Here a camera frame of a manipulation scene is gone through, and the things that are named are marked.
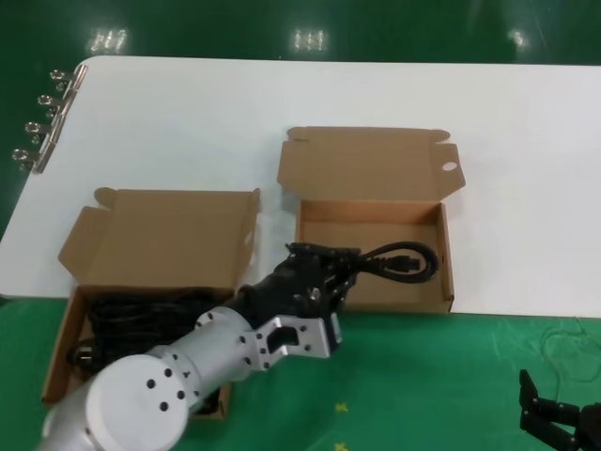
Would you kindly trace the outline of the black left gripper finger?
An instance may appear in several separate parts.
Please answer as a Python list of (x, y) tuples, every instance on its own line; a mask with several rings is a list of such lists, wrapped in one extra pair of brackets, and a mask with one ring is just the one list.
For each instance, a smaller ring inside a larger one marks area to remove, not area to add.
[(348, 292), (356, 285), (356, 272), (329, 275), (323, 283), (311, 288), (311, 306), (315, 313), (338, 313), (346, 303)]
[(287, 265), (298, 265), (301, 261), (312, 257), (317, 257), (326, 265), (357, 266), (362, 264), (361, 250), (356, 248), (329, 247), (306, 242), (292, 242), (285, 247), (289, 252), (289, 256), (285, 260)]

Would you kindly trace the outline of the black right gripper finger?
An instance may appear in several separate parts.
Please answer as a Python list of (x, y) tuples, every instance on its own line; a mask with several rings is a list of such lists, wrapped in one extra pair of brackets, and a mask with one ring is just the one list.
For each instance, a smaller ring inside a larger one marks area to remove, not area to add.
[(578, 444), (576, 432), (570, 433), (558, 424), (577, 429), (579, 407), (539, 397), (526, 369), (519, 371), (519, 385), (520, 428), (544, 444)]

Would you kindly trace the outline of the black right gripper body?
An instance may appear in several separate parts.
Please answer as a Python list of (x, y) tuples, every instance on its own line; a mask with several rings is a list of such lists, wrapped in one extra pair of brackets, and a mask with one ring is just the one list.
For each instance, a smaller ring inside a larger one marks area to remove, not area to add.
[(587, 405), (580, 410), (574, 432), (576, 450), (600, 451), (600, 404)]

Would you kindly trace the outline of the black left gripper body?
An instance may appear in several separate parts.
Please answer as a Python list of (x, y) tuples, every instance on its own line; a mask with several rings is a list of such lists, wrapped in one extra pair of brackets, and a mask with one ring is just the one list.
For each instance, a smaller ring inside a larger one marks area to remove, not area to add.
[(324, 319), (329, 296), (328, 271), (319, 257), (290, 257), (255, 285), (237, 292), (237, 312), (253, 329), (277, 316)]

